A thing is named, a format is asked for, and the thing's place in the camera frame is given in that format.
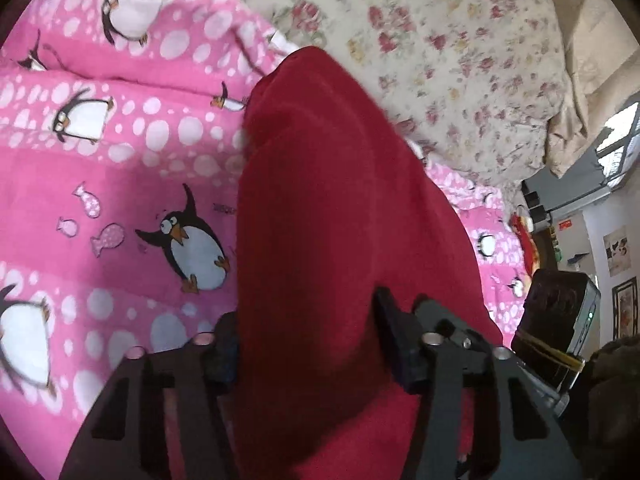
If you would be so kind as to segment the dark red small shirt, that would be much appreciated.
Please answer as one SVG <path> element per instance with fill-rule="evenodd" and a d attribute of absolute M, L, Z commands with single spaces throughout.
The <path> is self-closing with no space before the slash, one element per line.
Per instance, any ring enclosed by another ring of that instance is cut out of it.
<path fill-rule="evenodd" d="M 236 273 L 235 456 L 244 479 L 396 479 L 419 402 L 394 382 L 372 318 L 437 300 L 496 344 L 472 244 L 382 110 L 303 48 L 254 89 Z"/>

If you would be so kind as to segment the beige curtain fabric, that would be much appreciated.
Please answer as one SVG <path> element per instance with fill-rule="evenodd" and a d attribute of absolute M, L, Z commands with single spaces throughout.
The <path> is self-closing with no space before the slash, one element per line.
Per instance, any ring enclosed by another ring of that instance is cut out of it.
<path fill-rule="evenodd" d="M 639 91 L 639 41 L 612 0 L 552 1 L 568 87 L 561 111 L 549 122 L 546 166 L 560 178 Z"/>

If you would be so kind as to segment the floral beige duvet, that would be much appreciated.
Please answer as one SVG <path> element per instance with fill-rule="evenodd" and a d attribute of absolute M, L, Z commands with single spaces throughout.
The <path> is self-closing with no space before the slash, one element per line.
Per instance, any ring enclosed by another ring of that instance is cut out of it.
<path fill-rule="evenodd" d="M 551 0 L 241 0 L 335 58 L 422 152 L 514 200 L 565 94 Z"/>

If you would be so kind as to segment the pink penguin print blanket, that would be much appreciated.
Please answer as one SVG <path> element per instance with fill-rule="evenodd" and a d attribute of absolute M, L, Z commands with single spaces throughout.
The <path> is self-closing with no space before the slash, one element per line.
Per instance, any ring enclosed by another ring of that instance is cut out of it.
<path fill-rule="evenodd" d="M 126 352 L 161 352 L 238 313 L 244 129 L 283 62 L 239 0 L 32 0 L 1 50 L 1 416 L 44 478 Z M 510 342 L 523 272 L 500 229 L 480 268 L 480 196 L 423 165 L 470 239 L 484 306 Z"/>

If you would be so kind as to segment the framed wall picture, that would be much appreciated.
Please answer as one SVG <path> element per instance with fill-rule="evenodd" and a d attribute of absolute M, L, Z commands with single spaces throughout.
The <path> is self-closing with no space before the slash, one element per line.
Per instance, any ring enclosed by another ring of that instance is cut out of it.
<path fill-rule="evenodd" d="M 636 278 L 630 278 L 612 289 L 613 338 L 639 333 L 639 289 Z"/>

